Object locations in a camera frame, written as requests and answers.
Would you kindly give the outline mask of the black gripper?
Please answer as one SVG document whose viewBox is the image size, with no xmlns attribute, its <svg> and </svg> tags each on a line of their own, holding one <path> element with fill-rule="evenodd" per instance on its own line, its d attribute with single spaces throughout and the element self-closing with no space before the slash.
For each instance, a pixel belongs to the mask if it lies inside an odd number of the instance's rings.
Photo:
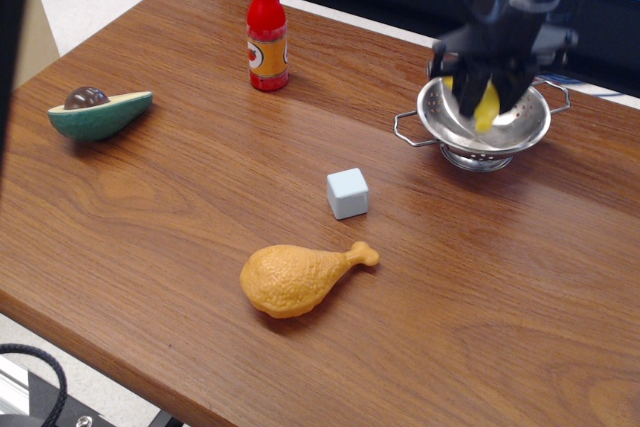
<svg viewBox="0 0 640 427">
<path fill-rule="evenodd" d="M 461 1 L 464 25 L 443 34 L 433 45 L 428 72 L 453 77 L 459 112 L 472 117 L 492 84 L 500 112 L 510 111 L 538 71 L 561 63 L 578 43 L 578 33 L 553 12 L 561 0 Z"/>
</svg>

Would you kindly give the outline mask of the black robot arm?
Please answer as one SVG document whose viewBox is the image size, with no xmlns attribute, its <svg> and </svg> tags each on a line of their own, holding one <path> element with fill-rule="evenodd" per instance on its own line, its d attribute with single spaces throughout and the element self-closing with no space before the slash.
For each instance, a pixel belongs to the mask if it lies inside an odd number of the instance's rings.
<svg viewBox="0 0 640 427">
<path fill-rule="evenodd" d="M 522 97 L 536 75 L 561 62 L 578 35 L 557 10 L 573 0 L 453 0 L 462 27 L 434 45 L 431 77 L 452 79 L 460 113 L 470 118 L 488 86 L 502 113 Z"/>
</svg>

